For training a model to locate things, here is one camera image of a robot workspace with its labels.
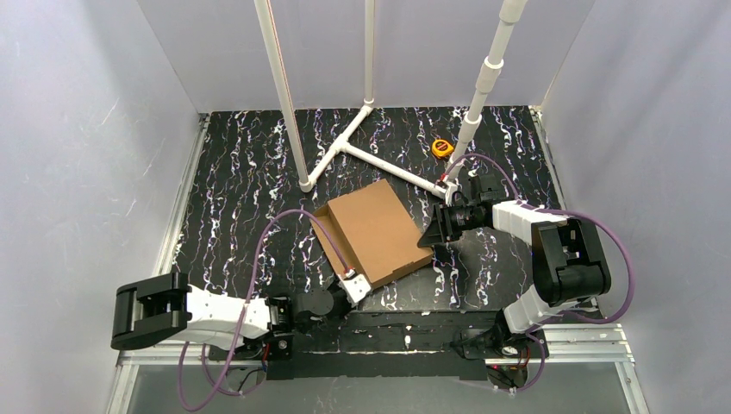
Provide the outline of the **brown cardboard box sheet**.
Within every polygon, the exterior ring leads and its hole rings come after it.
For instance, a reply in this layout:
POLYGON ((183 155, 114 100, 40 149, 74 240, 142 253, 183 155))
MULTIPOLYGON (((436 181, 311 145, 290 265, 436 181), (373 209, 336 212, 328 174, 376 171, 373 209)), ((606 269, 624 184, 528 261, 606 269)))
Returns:
POLYGON ((385 179, 327 201, 313 216, 332 238, 313 224, 341 278, 353 268, 378 289, 432 262, 434 250, 417 246, 422 232, 385 179))

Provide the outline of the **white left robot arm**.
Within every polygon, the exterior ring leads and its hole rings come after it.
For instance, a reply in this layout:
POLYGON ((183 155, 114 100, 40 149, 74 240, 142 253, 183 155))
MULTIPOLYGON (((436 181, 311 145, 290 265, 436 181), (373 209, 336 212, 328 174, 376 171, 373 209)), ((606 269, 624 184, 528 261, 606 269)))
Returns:
POLYGON ((177 340, 239 350, 288 342, 296 331, 343 318, 371 290, 364 275, 349 273, 293 297, 244 299, 197 288, 185 273, 168 273, 117 289, 110 346, 138 350, 177 340))

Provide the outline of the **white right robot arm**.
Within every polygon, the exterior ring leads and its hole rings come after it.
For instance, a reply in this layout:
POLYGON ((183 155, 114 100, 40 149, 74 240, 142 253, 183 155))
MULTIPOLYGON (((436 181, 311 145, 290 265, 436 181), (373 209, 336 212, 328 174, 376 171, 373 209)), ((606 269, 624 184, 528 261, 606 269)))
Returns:
POLYGON ((501 309, 490 329, 494 340, 521 335, 573 305, 603 295, 610 272, 594 223, 575 216, 530 210, 511 200, 496 175, 470 179, 470 193, 456 191, 435 204, 420 248, 457 241, 468 230, 490 228, 531 248, 533 283, 501 309))

